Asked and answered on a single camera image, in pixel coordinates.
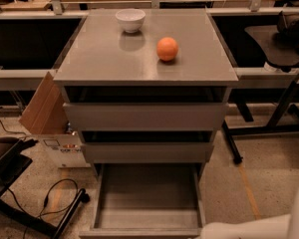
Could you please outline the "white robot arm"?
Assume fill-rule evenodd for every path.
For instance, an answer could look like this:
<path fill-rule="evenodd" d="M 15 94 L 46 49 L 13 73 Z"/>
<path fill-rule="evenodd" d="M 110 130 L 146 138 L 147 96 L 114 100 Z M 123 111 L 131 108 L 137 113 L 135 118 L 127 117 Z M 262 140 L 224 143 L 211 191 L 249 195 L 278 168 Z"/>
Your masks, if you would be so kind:
<path fill-rule="evenodd" d="M 299 239 L 299 189 L 290 214 L 239 224 L 209 223 L 195 239 Z"/>

